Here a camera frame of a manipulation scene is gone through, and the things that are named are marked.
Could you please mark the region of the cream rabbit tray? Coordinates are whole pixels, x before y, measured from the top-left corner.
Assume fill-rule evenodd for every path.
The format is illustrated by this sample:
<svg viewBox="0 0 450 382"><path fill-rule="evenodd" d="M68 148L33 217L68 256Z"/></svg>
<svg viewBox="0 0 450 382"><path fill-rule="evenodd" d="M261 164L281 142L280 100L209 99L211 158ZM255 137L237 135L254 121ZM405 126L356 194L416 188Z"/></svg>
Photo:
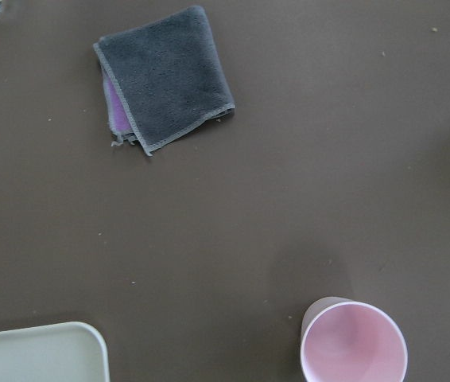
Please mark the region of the cream rabbit tray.
<svg viewBox="0 0 450 382"><path fill-rule="evenodd" d="M84 322L0 331L0 381L109 381L107 344Z"/></svg>

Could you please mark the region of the pink plastic cup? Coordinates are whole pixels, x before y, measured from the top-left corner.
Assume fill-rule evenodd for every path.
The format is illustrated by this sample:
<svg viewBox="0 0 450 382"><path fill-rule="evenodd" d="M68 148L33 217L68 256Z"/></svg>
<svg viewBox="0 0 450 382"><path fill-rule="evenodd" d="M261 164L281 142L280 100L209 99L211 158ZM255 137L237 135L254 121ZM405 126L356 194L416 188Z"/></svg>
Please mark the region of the pink plastic cup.
<svg viewBox="0 0 450 382"><path fill-rule="evenodd" d="M300 363L307 381L403 381L408 350L398 325L384 311L325 297L303 316Z"/></svg>

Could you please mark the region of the grey folded cloth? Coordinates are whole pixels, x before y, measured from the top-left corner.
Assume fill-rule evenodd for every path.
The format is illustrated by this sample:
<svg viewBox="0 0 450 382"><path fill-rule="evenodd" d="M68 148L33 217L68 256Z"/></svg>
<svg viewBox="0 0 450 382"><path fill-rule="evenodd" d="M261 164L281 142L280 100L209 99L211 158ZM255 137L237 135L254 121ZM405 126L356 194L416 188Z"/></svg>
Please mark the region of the grey folded cloth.
<svg viewBox="0 0 450 382"><path fill-rule="evenodd" d="M146 155L235 110L208 17L201 6L101 37L112 146L138 143Z"/></svg>

